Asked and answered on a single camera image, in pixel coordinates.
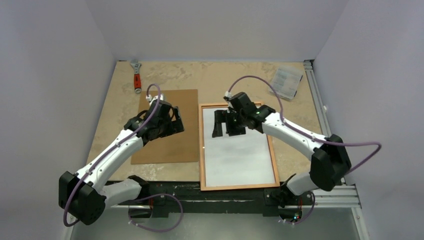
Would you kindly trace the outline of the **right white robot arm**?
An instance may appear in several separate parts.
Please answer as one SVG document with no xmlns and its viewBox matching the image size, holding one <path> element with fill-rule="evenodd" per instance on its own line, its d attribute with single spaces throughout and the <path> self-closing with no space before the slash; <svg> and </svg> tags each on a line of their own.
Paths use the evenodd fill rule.
<svg viewBox="0 0 424 240">
<path fill-rule="evenodd" d="M 284 202 L 292 204 L 301 194 L 316 189 L 330 192 L 351 169 L 339 136 L 309 132 L 270 106 L 256 106 L 245 92 L 235 95 L 226 92 L 223 98 L 228 106 L 214 112 L 212 138 L 244 135 L 250 129 L 281 140 L 310 161 L 309 172 L 294 174 L 282 184 L 280 196 Z"/>
</svg>

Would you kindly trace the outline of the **brown cardboard backing board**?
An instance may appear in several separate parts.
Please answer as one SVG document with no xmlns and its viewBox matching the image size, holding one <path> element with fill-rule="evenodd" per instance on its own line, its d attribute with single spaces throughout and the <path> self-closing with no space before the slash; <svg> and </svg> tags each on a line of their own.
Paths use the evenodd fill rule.
<svg viewBox="0 0 424 240">
<path fill-rule="evenodd" d="M 184 131 L 155 139 L 131 156 L 132 165 L 187 163 L 200 159 L 198 90 L 162 90 L 165 101 L 178 107 Z"/>
</svg>

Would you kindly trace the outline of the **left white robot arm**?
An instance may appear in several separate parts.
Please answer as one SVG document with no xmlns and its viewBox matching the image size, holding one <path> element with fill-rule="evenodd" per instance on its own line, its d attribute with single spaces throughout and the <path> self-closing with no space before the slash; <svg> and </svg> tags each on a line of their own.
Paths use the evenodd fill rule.
<svg viewBox="0 0 424 240">
<path fill-rule="evenodd" d="M 148 101 L 149 109 L 130 118 L 100 155 L 75 173 L 66 171 L 60 176 L 58 204 L 66 227 L 79 222 L 91 225 L 105 209 L 126 201 L 142 205 L 166 197 L 166 193 L 151 194 L 150 185 L 136 175 L 107 184 L 116 170 L 147 143 L 185 130 L 177 106 L 157 97 Z"/>
</svg>

